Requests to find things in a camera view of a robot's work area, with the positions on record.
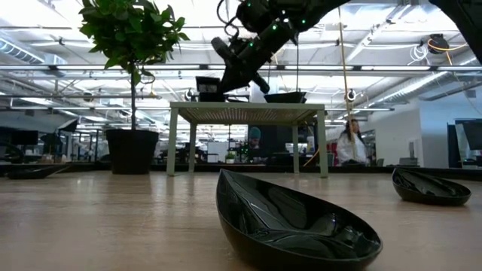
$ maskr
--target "ceiling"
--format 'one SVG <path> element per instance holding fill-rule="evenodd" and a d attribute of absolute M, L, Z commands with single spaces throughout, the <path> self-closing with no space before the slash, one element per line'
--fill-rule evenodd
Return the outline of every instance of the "ceiling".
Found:
<path fill-rule="evenodd" d="M 227 40 L 224 26 L 216 15 L 218 0 L 155 0 L 155 2 L 160 8 L 166 7 L 167 4 L 171 5 L 176 17 L 186 18 L 183 32 L 191 39 L 181 43 L 181 50 L 176 50 L 174 60 L 169 64 L 224 64 L 210 45 L 214 37 Z M 434 33 L 443 34 L 451 47 L 460 47 L 459 50 L 450 52 L 454 59 L 470 53 L 470 48 L 464 46 L 465 40 L 459 30 L 445 14 L 427 1 L 422 0 L 420 4 L 398 6 L 397 0 L 367 0 L 352 1 L 342 6 L 341 20 L 345 26 L 343 41 L 347 65 L 448 65 L 445 54 L 425 55 L 422 49 L 416 48 L 421 41 L 427 41 L 429 35 Z M 237 1 L 227 0 L 226 5 L 221 7 L 220 15 L 223 18 L 232 17 L 236 13 L 236 6 Z M 10 1 L 8 5 L 2 5 L 0 8 L 0 38 L 11 38 L 18 46 L 31 52 L 59 56 L 69 65 L 103 65 L 106 58 L 101 53 L 88 53 L 92 42 L 78 31 L 82 21 L 81 16 L 78 15 L 81 8 L 81 0 Z M 394 20 L 393 24 L 386 24 L 386 18 L 389 15 L 393 16 L 394 11 L 398 11 L 395 13 L 398 19 Z M 300 35 L 299 48 L 290 43 L 277 52 L 274 64 L 342 65 L 342 47 L 337 46 L 340 38 L 339 21 L 338 11 L 330 12 L 316 27 Z M 240 32 L 243 37 L 254 36 L 243 28 Z M 0 64 L 25 63 L 0 53 Z M 56 90 L 57 94 L 67 96 L 85 92 L 110 96 L 128 96 L 130 93 L 127 75 L 121 72 L 69 71 L 63 78 L 55 78 L 55 75 L 35 71 L 0 72 L 0 76 L 7 76 L 10 83 L 16 82 L 13 87 L 5 85 L 1 89 L 5 94 L 33 93 L 34 87 L 37 87 L 35 91 L 38 93 L 46 94 Z M 154 84 L 146 86 L 140 84 L 137 91 L 138 95 L 146 96 L 149 93 L 155 93 L 160 99 L 139 100 L 138 106 L 165 107 L 170 101 L 182 101 L 187 90 L 195 90 L 195 76 L 221 77 L 222 70 L 200 71 L 180 67 L 179 70 L 158 71 L 155 74 L 157 80 Z M 301 70 L 299 75 L 297 80 L 296 73 L 293 71 L 272 71 L 269 73 L 270 84 L 277 85 L 279 91 L 285 92 L 294 91 L 298 86 L 308 92 L 308 103 L 323 103 L 327 107 L 343 106 L 345 83 L 341 70 L 333 72 Z M 263 76 L 267 79 L 268 74 L 264 72 Z M 363 94 L 359 96 L 362 102 L 370 102 L 383 97 L 387 89 L 396 87 L 409 78 L 422 76 L 426 74 L 349 72 L 347 85 L 348 88 Z M 238 90 L 238 94 L 240 93 L 247 94 L 249 90 Z M 93 107 L 100 103 L 105 105 L 109 101 L 111 100 L 85 102 L 83 99 L 60 99 L 48 102 L 54 102 L 55 105 Z M 117 105 L 130 106 L 130 99 L 117 99 L 115 102 Z M 115 112 L 87 112 L 89 115 L 109 120 L 127 121 Z M 87 112 L 73 111 L 80 115 Z M 155 123 L 168 123 L 169 118 L 166 117 L 164 110 L 144 111 L 143 114 Z"/>

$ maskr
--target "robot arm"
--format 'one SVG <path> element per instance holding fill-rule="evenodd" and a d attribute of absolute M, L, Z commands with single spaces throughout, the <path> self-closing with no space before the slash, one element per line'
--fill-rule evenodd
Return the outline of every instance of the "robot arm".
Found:
<path fill-rule="evenodd" d="M 438 6 L 459 27 L 470 48 L 482 62 L 482 0 L 429 0 Z M 219 86 L 220 92 L 247 87 L 254 81 L 263 93 L 270 87 L 258 74 L 258 69 L 270 62 L 272 55 L 286 42 L 297 44 L 301 32 L 314 27 L 328 12 L 349 0 L 244 0 L 236 17 L 255 38 L 242 39 L 236 33 L 229 46 L 220 38 L 211 41 L 226 69 Z"/>

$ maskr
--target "white wall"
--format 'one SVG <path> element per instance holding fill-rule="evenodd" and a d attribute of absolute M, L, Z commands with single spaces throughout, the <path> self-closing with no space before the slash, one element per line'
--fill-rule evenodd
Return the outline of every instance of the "white wall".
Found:
<path fill-rule="evenodd" d="M 34 117 L 25 115 L 23 111 L 5 111 L 0 112 L 0 126 L 53 132 L 58 126 L 72 118 L 59 114 L 48 114 L 46 111 L 36 111 Z"/>
<path fill-rule="evenodd" d="M 477 98 L 470 101 L 464 93 L 458 93 L 433 102 L 420 102 L 419 106 L 424 165 L 448 168 L 447 124 L 454 124 L 455 119 L 482 118 L 479 113 L 482 112 L 482 91 L 477 91 Z"/>
<path fill-rule="evenodd" d="M 384 159 L 385 165 L 397 165 L 400 158 L 409 157 L 410 142 L 414 143 L 415 157 L 423 166 L 420 112 L 417 101 L 409 105 L 395 106 L 394 111 L 376 112 L 368 122 L 360 123 L 362 132 L 375 130 L 377 159 Z"/>

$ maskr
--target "wooden table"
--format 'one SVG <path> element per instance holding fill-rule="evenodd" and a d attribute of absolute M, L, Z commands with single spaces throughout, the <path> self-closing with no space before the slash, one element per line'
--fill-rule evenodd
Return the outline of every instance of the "wooden table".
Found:
<path fill-rule="evenodd" d="M 196 129 L 198 124 L 248 124 L 291 126 L 293 129 L 293 167 L 294 173 L 300 172 L 298 152 L 298 126 L 318 118 L 318 146 L 325 146 L 325 106 L 314 104 L 279 104 L 250 102 L 171 102 L 169 122 L 169 149 L 167 175 L 175 173 L 175 142 L 177 139 L 178 116 L 191 125 L 189 150 L 189 172 L 194 171 L 196 151 Z M 326 148 L 319 151 L 320 175 L 328 177 L 328 158 Z"/>

